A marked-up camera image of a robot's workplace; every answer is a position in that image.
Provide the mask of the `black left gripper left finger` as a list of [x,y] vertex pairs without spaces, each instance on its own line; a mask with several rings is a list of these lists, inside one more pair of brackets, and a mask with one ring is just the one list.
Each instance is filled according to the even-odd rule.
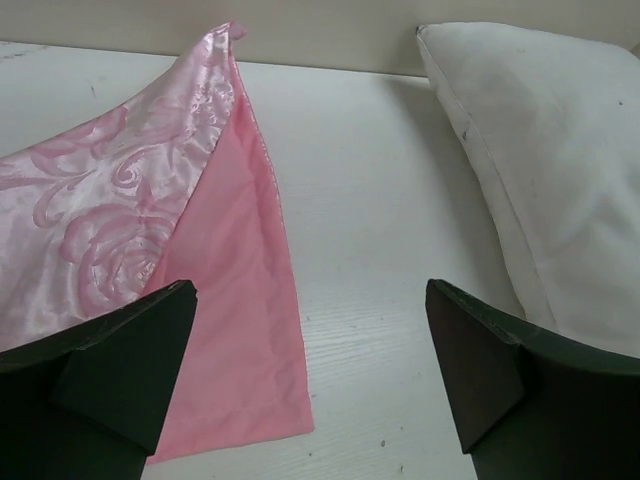
[[138,479],[159,443],[192,330],[181,280],[1,354],[4,479]]

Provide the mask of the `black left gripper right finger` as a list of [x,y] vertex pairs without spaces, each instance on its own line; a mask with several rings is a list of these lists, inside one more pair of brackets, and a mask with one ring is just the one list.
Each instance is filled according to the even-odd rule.
[[441,279],[426,314],[480,479],[636,479],[639,361],[570,340]]

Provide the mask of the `pink satin pillowcase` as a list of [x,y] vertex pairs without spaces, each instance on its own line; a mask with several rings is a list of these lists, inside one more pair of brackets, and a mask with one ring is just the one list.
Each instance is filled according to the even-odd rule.
[[1,160],[1,346],[179,280],[198,305],[152,461],[314,423],[274,169],[233,56],[209,31],[133,98]]

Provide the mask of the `white pillow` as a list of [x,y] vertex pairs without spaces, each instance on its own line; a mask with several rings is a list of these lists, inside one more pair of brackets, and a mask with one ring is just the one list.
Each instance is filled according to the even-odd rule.
[[496,23],[416,34],[526,319],[639,353],[639,61]]

